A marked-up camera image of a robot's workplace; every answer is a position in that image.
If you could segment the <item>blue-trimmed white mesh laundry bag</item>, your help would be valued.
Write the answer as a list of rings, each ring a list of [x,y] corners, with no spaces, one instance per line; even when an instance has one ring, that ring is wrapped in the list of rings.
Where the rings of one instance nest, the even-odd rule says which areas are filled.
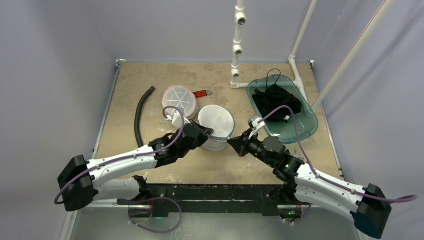
[[[209,139],[202,145],[204,149],[217,152],[228,146],[227,140],[235,130],[235,120],[226,108],[206,105],[199,111],[197,120],[201,126],[213,129]]]

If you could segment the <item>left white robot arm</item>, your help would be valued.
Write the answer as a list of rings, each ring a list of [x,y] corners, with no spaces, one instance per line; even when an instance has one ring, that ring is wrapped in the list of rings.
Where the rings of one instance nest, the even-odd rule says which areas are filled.
[[[86,160],[83,155],[77,155],[57,178],[60,191],[54,203],[64,205],[67,212],[107,199],[129,200],[142,205],[149,199],[149,191],[143,187],[142,177],[118,178],[174,164],[189,151],[206,143],[213,132],[212,128],[190,122],[174,134],[168,133],[117,156]]]

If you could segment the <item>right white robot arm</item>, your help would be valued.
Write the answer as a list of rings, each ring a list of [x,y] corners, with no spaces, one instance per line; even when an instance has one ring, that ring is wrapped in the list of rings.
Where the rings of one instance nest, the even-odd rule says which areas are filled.
[[[250,133],[247,130],[227,142],[240,157],[250,154],[272,168],[287,185],[280,191],[284,202],[319,206],[348,219],[363,234],[382,238],[392,207],[380,187],[371,183],[364,187],[312,170],[309,163],[292,156],[277,137],[259,140]]]

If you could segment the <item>pink-trimmed white mesh laundry bag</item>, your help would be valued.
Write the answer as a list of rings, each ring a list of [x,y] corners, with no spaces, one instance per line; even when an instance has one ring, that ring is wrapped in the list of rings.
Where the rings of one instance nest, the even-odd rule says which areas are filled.
[[[179,108],[188,120],[193,119],[199,110],[195,95],[182,85],[172,85],[165,90],[162,97],[162,106],[164,108],[168,106]]]

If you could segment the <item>black garment in bin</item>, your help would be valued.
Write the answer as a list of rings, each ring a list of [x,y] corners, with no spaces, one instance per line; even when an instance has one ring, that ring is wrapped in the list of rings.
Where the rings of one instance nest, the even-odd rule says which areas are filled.
[[[270,72],[274,70],[279,72],[275,81],[270,80],[271,77],[269,76]],[[265,90],[254,90],[252,98],[263,117],[268,116],[273,110],[280,106],[290,107],[294,114],[300,113],[303,109],[303,104],[298,98],[277,85],[280,77],[281,71],[277,68],[273,68],[267,73]]]

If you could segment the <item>teal transparent plastic bin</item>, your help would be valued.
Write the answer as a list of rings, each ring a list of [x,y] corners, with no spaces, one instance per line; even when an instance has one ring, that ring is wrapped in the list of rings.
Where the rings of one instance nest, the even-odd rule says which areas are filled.
[[[279,74],[269,75],[270,80],[275,81]],[[293,94],[302,102],[302,111],[300,113],[293,113],[292,109],[286,105],[281,105],[273,110],[269,115],[262,116],[259,112],[254,100],[254,90],[264,91],[266,87],[266,77],[253,80],[247,86],[247,95],[252,103],[253,109],[256,114],[264,118],[265,131],[270,137],[277,137],[283,144],[293,144],[300,140],[305,140],[316,133],[319,121],[313,110],[299,92],[293,81],[288,77],[281,75],[277,85]]]

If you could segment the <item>red handled tool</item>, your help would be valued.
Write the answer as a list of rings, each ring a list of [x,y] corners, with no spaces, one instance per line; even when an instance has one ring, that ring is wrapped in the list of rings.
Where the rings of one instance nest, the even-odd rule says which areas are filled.
[[[205,89],[205,90],[199,90],[199,91],[195,91],[193,92],[193,95],[196,98],[202,98],[202,97],[206,97],[212,94],[212,91],[210,89]]]

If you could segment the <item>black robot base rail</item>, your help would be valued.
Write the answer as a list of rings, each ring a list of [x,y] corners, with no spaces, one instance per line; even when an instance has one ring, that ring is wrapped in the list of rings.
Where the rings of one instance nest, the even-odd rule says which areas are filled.
[[[135,197],[117,200],[118,205],[144,206],[154,218],[170,213],[261,214],[287,221],[299,220],[309,205],[299,202],[288,185],[169,184],[147,183],[135,176]]]

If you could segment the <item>white PVC pipe frame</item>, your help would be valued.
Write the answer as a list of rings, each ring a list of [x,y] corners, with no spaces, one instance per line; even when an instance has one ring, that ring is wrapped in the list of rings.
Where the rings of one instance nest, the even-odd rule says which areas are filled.
[[[283,60],[293,62],[296,57],[296,50],[302,42],[317,1],[312,0],[307,5],[305,0],[277,0],[276,4],[277,6],[270,10],[267,9],[268,1],[266,0],[252,0],[250,3],[239,0],[236,4],[236,22],[241,19],[241,16],[246,17],[250,13],[253,14],[254,20],[259,21],[259,30],[248,27],[247,40],[240,39],[242,36],[241,25],[236,24],[234,44],[236,46],[244,44],[243,50],[247,52],[248,61]],[[316,101],[312,104],[312,108],[315,109],[321,104],[393,4],[393,0],[384,0],[381,3],[321,90]]]

